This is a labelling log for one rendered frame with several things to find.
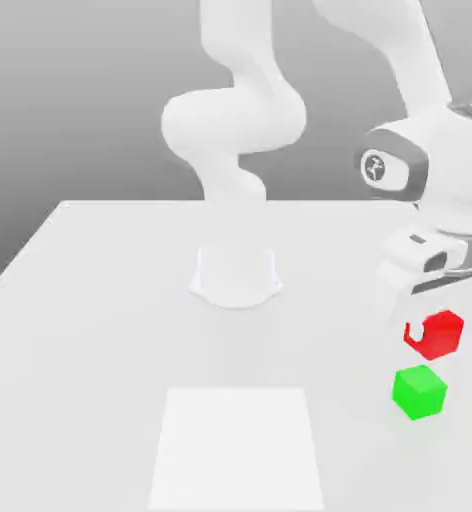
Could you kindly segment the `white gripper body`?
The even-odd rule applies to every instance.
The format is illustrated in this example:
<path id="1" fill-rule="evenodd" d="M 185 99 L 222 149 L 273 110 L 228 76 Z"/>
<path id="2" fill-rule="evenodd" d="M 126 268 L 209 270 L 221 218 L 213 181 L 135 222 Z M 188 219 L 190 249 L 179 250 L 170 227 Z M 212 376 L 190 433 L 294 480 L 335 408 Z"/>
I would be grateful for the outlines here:
<path id="1" fill-rule="evenodd" d="M 472 271 L 442 274 L 437 271 L 419 280 L 406 273 L 388 281 L 388 323 L 407 322 L 451 309 L 472 310 Z"/>

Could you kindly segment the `small red cube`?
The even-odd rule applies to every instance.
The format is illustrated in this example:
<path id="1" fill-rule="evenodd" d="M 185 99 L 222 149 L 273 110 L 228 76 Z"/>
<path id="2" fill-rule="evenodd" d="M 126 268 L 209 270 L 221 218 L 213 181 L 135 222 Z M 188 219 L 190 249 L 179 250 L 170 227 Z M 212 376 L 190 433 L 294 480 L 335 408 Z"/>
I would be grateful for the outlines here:
<path id="1" fill-rule="evenodd" d="M 424 359 L 432 361 L 458 349 L 464 320 L 451 310 L 427 316 L 422 326 L 423 335 L 419 341 L 415 341 L 411 336 L 410 324 L 407 323 L 403 339 Z"/>

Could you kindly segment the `small green cube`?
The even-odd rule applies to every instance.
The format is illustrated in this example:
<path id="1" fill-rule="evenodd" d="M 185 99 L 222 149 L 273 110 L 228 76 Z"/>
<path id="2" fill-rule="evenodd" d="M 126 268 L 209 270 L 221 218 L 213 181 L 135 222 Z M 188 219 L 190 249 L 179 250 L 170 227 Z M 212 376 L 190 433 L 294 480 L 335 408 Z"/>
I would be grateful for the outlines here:
<path id="1" fill-rule="evenodd" d="M 427 365 L 398 370 L 391 398 L 411 419 L 439 414 L 444 406 L 448 384 Z"/>

